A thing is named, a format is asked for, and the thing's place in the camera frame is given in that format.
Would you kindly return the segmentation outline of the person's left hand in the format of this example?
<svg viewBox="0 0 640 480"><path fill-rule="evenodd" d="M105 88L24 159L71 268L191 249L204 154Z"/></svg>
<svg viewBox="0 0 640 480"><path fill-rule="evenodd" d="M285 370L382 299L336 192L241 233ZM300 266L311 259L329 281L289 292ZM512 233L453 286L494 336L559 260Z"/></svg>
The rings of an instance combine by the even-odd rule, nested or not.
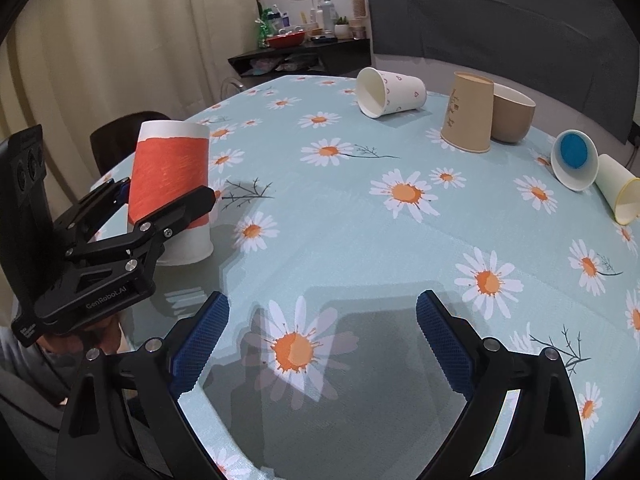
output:
<svg viewBox="0 0 640 480"><path fill-rule="evenodd" d="M114 354L118 351L122 342L122 329L120 328L119 315L97 322L93 326L86 327L82 332L68 336L44 335L37 340L40 349L53 354L79 354L86 352L85 341L91 338L93 344L90 348L98 348L105 354Z"/></svg>

